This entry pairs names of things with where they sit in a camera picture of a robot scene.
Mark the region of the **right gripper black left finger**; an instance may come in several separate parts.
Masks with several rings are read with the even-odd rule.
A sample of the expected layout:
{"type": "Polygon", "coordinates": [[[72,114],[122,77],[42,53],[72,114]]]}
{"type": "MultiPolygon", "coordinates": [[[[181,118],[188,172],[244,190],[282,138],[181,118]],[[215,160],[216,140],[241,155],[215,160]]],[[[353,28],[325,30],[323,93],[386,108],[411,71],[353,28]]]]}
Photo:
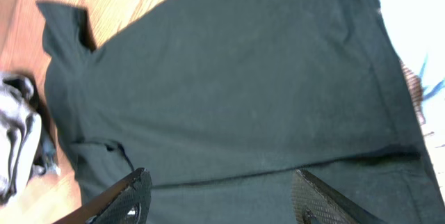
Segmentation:
{"type": "Polygon", "coordinates": [[[146,224],[152,179],[138,168],[54,224],[146,224]]]}

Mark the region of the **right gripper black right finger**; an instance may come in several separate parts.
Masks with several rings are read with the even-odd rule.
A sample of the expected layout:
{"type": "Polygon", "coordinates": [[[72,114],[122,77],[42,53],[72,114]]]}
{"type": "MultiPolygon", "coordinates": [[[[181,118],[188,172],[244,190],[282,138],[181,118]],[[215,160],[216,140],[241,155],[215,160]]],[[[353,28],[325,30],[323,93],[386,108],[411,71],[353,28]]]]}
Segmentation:
{"type": "Polygon", "coordinates": [[[385,223],[308,170],[294,172],[291,198],[298,224],[385,223]]]}

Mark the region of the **black t-shirt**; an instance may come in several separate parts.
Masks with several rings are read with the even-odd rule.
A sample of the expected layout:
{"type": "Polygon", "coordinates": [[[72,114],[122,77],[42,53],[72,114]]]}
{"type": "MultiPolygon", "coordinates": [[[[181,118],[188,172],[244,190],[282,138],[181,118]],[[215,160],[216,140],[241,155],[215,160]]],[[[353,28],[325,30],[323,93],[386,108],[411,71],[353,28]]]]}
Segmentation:
{"type": "Polygon", "coordinates": [[[38,8],[83,202],[145,168],[149,223],[294,223],[305,167],[385,222],[444,222],[378,0],[166,0],[97,49],[84,9],[38,8]]]}

